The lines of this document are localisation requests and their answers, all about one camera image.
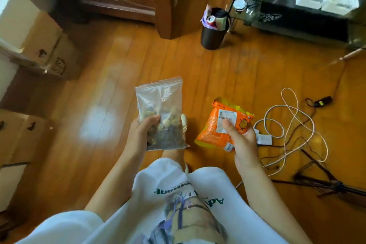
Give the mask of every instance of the leg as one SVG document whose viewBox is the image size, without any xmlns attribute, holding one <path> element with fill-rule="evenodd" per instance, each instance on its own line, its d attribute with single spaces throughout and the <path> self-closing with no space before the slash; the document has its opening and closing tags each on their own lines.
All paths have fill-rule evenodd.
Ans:
<svg viewBox="0 0 366 244">
<path fill-rule="evenodd" d="M 162 153 L 161 157 L 174 160 L 182 167 L 183 172 L 185 171 L 184 149 L 166 150 Z"/>
</svg>

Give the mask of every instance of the snack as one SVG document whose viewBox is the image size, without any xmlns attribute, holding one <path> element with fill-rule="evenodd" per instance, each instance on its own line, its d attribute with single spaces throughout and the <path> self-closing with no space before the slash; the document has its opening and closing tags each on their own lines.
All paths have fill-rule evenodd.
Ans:
<svg viewBox="0 0 366 244">
<path fill-rule="evenodd" d="M 160 115 L 160 122 L 148 131 L 147 151 L 188 147 L 181 122 L 182 84 L 182 78 L 175 77 L 135 88 L 140 122 Z"/>
<path fill-rule="evenodd" d="M 240 134 L 247 131 L 248 123 L 254 115 L 245 112 L 239 106 L 229 103 L 223 98 L 216 98 L 212 106 L 210 117 L 207 120 L 204 130 L 194 141 L 201 147 L 220 147 L 226 151 L 234 148 L 234 141 L 222 126 L 224 119 L 229 119 Z"/>
</svg>

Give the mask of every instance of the black metal stand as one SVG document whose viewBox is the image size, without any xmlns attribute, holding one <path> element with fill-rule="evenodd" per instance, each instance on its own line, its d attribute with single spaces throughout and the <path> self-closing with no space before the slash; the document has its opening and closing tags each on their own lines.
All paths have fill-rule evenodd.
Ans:
<svg viewBox="0 0 366 244">
<path fill-rule="evenodd" d="M 301 151 L 311 160 L 304 167 L 300 168 L 295 175 L 293 176 L 294 181 L 284 181 L 284 180 L 272 180 L 275 183 L 284 183 L 284 184 L 292 184 L 298 186 L 308 186 L 315 188 L 321 194 L 318 195 L 318 198 L 323 198 L 326 196 L 334 195 L 334 194 L 345 194 L 351 193 L 359 196 L 366 197 L 366 191 L 357 189 L 355 187 L 346 186 L 343 182 L 337 180 L 330 171 L 324 168 L 318 161 L 312 158 L 306 151 L 301 149 Z M 309 168 L 311 165 L 317 165 L 328 177 L 329 181 L 318 180 L 316 178 L 304 176 L 302 173 L 304 170 Z"/>
</svg>

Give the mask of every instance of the person's left hand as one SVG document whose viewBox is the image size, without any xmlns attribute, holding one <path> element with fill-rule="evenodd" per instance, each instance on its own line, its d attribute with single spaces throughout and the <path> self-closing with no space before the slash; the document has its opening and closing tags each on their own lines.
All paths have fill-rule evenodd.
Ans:
<svg viewBox="0 0 366 244">
<path fill-rule="evenodd" d="M 160 115 L 145 118 L 141 123 L 137 117 L 130 127 L 124 153 L 135 155 L 146 152 L 148 145 L 148 130 L 160 120 Z"/>
</svg>

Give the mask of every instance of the orange snack package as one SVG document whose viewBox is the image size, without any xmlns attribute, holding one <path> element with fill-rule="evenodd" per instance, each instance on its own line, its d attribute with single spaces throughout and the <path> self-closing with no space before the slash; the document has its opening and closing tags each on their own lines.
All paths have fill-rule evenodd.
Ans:
<svg viewBox="0 0 366 244">
<path fill-rule="evenodd" d="M 247 131 L 248 123 L 254 115 L 245 112 L 239 106 L 229 103 L 223 98 L 216 98 L 212 106 L 210 117 L 207 120 L 204 130 L 194 141 L 201 147 L 220 147 L 227 152 L 234 148 L 234 141 L 222 126 L 224 119 L 229 119 L 240 134 Z"/>
</svg>

